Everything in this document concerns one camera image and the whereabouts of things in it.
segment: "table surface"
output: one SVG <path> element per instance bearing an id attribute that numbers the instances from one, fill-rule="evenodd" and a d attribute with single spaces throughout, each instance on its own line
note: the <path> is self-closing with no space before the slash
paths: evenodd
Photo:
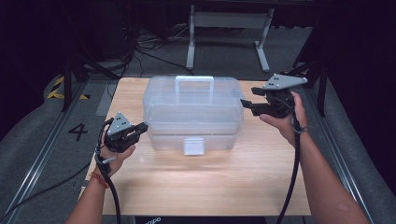
<path id="1" fill-rule="evenodd" d="M 107 118 L 121 112 L 132 124 L 143 121 L 148 78 L 120 80 Z M 247 100 L 262 103 L 250 88 L 260 81 L 240 81 Z M 241 134 L 233 149 L 185 156 L 182 150 L 156 151 L 142 134 L 134 154 L 112 176 L 122 215 L 135 216 L 278 216 L 290 185 L 294 148 L 277 129 L 245 109 Z M 86 179 L 95 166 L 92 160 Z M 111 190 L 104 215 L 116 214 Z M 310 215 L 303 175 L 297 176 L 287 216 Z"/>

